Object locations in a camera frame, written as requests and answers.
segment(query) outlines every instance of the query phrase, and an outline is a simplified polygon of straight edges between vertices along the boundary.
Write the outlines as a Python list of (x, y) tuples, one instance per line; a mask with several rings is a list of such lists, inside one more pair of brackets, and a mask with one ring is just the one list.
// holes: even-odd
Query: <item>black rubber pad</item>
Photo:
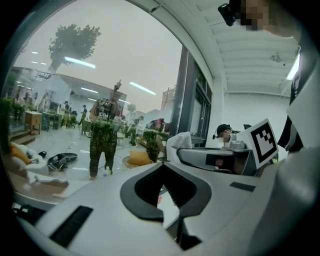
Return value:
[(92, 211), (92, 208), (79, 206), (50, 236), (50, 239), (66, 248), (78, 233)]
[(232, 182), (230, 184), (230, 187), (234, 187), (240, 190), (245, 190), (245, 191), (249, 191), (249, 192), (253, 192), (256, 188), (256, 186), (252, 186), (252, 185), (248, 185), (248, 184), (243, 184), (243, 183), (239, 183), (239, 182)]

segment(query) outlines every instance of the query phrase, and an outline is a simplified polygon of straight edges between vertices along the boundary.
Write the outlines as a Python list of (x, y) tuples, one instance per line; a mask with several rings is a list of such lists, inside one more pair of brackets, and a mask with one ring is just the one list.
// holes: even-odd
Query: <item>wooden table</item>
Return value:
[(30, 126), (30, 135), (34, 130), (34, 126), (39, 126), (39, 134), (41, 130), (41, 116), (42, 114), (35, 111), (26, 111), (25, 112), (25, 122), (24, 122), (24, 129), (27, 130), (27, 125)]

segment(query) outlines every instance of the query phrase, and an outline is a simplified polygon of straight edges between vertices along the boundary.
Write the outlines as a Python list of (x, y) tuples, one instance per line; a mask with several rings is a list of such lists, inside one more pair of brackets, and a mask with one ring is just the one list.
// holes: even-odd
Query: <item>camouflage outfit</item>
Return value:
[(104, 152), (105, 165), (109, 166), (111, 173), (114, 165), (114, 156), (117, 147), (117, 131), (108, 122), (97, 122), (93, 125), (90, 140), (90, 176), (98, 173), (98, 164), (101, 153)]

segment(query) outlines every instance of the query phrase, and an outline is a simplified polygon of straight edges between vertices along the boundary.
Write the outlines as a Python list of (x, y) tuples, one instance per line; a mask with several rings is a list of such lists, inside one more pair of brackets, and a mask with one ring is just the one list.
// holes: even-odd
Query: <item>light fixture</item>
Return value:
[(90, 90), (90, 89), (87, 89), (87, 88), (84, 88), (84, 87), (80, 87), (82, 90), (86, 90), (86, 91), (89, 91), (89, 92), (92, 92), (92, 93), (95, 93), (97, 94), (98, 92), (96, 90)]
[(145, 92), (147, 92), (147, 93), (150, 93), (150, 94), (152, 94), (152, 95), (156, 95), (156, 93), (153, 92), (152, 90), (149, 90), (149, 89), (147, 89), (147, 88), (144, 88), (143, 86), (141, 86), (141, 85), (139, 85), (139, 84), (137, 84), (137, 83), (135, 83), (135, 82), (130, 82), (129, 84), (132, 85), (132, 86), (135, 86), (135, 87), (137, 87), (137, 88), (139, 88), (139, 89), (141, 89), (141, 90), (143, 90), (143, 91), (145, 91)]
[(131, 104), (130, 102), (125, 101), (125, 100), (123, 100), (123, 99), (119, 99), (119, 101), (121, 101), (121, 102), (125, 102), (125, 103), (128, 103), (128, 104)]
[(83, 171), (88, 171), (88, 168), (78, 168), (78, 167), (73, 167), (72, 169), (74, 169), (74, 170), (83, 170)]
[(287, 80), (294, 79), (295, 74), (299, 70), (299, 63), (300, 63), (300, 53), (298, 53), (298, 56), (296, 57), (295, 62), (293, 64), (288, 76), (286, 77)]
[(64, 57), (64, 59), (65, 59), (67, 62), (77, 63), (77, 64), (84, 65), (84, 66), (87, 66), (87, 67), (93, 68), (93, 69), (96, 68), (96, 65), (91, 64), (91, 63), (88, 63), (88, 62), (85, 62), (85, 61), (80, 60), (80, 59), (70, 58), (70, 57), (67, 57), (67, 56)]

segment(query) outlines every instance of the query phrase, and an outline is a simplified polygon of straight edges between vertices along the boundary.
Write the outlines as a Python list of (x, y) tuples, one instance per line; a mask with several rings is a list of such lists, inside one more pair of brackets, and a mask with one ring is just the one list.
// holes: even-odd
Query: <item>yellow cushion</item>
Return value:
[(144, 151), (130, 151), (128, 163), (135, 166), (145, 166), (151, 164), (147, 152)]
[(10, 155), (12, 157), (16, 157), (16, 158), (21, 159), (26, 165), (31, 164), (31, 160), (19, 148), (17, 148), (13, 144), (11, 144)]

